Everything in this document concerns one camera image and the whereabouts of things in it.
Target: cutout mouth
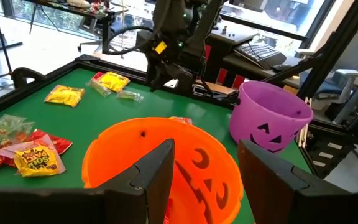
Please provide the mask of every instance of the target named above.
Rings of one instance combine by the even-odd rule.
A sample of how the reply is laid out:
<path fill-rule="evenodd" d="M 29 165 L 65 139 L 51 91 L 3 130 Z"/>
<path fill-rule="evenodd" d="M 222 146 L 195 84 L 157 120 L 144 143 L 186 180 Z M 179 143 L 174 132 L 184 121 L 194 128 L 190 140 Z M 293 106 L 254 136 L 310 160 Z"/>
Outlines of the cutout mouth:
<path fill-rule="evenodd" d="M 256 145 L 259 146 L 259 144 L 256 143 L 256 141 L 255 141 L 255 139 L 254 139 L 254 136 L 253 136 L 252 134 L 251 134 L 250 138 L 251 138 L 252 143 L 254 143 L 254 144 L 256 144 Z M 277 149 L 277 150 L 270 150 L 270 149 L 268 149 L 268 151 L 269 151 L 269 152 L 272 152 L 272 153 L 276 153 L 276 152 L 281 151 L 281 150 L 283 150 L 283 148 Z"/>

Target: keyboard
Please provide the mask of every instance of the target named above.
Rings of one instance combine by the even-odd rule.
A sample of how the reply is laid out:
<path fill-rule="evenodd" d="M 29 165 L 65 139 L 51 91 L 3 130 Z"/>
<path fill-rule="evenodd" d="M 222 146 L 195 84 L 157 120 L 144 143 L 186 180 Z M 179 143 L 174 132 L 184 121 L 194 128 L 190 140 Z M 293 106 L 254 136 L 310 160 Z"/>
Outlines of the keyboard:
<path fill-rule="evenodd" d="M 270 70 L 275 65 L 281 65 L 287 57 L 264 43 L 244 43 L 234 47 L 237 55 L 246 58 L 264 70 Z"/>

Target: purple pumpkin bucket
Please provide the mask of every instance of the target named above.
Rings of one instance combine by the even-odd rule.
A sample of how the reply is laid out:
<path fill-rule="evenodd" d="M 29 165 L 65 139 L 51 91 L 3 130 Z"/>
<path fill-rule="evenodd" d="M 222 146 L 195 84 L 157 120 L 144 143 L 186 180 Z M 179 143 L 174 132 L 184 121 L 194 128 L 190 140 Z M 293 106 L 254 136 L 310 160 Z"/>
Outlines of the purple pumpkin bucket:
<path fill-rule="evenodd" d="M 239 99 L 230 119 L 231 136 L 237 143 L 250 140 L 270 152 L 286 148 L 313 119 L 313 110 L 304 101 L 268 83 L 243 83 Z"/>

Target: orange pumpkin bucket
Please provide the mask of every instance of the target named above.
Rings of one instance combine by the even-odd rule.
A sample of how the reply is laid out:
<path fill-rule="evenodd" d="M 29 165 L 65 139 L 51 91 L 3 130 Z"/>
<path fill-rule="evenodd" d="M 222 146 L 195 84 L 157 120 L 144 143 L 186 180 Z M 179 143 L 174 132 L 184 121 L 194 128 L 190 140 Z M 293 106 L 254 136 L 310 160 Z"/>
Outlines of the orange pumpkin bucket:
<path fill-rule="evenodd" d="M 175 140 L 170 223 L 232 223 L 244 194 L 236 162 L 207 132 L 172 119 L 131 119 L 103 131 L 85 154 L 85 187 L 101 185 L 169 138 Z"/>

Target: green felt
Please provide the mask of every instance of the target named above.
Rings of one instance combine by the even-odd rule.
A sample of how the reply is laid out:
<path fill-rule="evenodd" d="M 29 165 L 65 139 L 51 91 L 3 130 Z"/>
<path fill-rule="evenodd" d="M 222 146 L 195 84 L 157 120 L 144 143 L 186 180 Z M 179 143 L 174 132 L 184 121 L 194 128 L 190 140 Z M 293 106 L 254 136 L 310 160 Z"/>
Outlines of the green felt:
<path fill-rule="evenodd" d="M 35 121 L 35 128 L 73 141 L 72 147 L 62 155 L 63 163 L 67 168 L 63 174 L 52 177 L 23 178 L 15 175 L 16 171 L 12 167 L 4 166 L 0 167 L 0 187 L 10 189 L 82 187 L 82 160 L 92 140 L 96 139 L 98 134 L 106 128 L 131 118 L 189 117 L 195 126 L 202 128 L 222 142 L 230 155 L 237 160 L 237 146 L 228 130 L 231 110 L 161 90 L 151 93 L 148 87 L 135 83 L 130 83 L 126 90 L 136 91 L 144 96 L 141 103 L 117 99 L 115 95 L 104 98 L 85 85 L 93 75 L 91 71 L 74 70 L 0 112 L 0 117 L 3 114 L 26 117 L 27 121 Z M 57 84 L 86 89 L 77 107 L 44 103 L 45 97 Z M 281 156 L 309 171 L 295 143 L 288 146 Z M 249 203 L 244 196 L 241 210 L 234 223 L 253 223 L 253 221 Z"/>

